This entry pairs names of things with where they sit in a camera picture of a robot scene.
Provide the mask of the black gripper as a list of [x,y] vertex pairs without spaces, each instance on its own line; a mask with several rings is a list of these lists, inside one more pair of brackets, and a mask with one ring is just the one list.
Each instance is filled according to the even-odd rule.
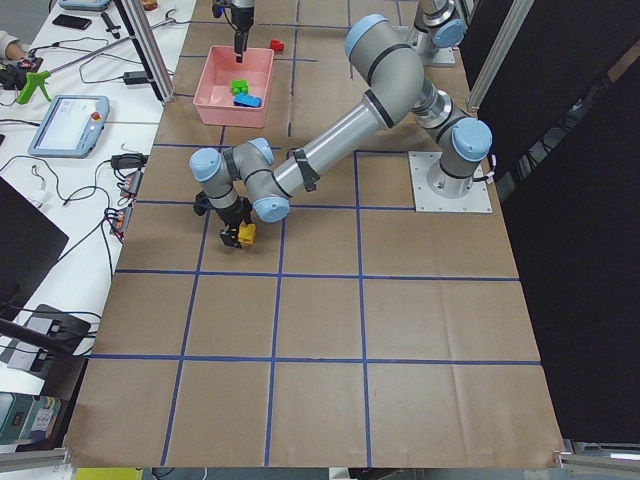
[[225,228],[219,231],[219,237],[226,247],[241,249],[238,228],[242,222],[253,223],[251,212],[253,205],[246,197],[238,197],[235,202],[225,208],[214,207],[205,192],[196,195],[193,203],[194,213],[203,216],[207,211],[214,210],[224,222]]
[[242,64],[249,32],[254,24],[255,1],[213,0],[212,14],[215,18],[225,16],[227,23],[234,30],[235,58],[238,64]]

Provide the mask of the person hand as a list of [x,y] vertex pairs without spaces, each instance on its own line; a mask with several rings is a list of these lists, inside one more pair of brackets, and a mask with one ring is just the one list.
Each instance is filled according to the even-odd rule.
[[19,61],[27,56],[19,42],[9,43],[4,51],[5,57],[11,61]]

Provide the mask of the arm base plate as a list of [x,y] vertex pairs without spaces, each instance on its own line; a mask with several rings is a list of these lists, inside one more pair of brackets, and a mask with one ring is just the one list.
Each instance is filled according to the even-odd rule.
[[456,179],[441,168],[441,152],[408,153],[414,206],[418,213],[491,214],[493,208],[485,181]]
[[426,53],[424,64],[434,68],[453,68],[456,60],[454,50],[448,48],[436,48]]

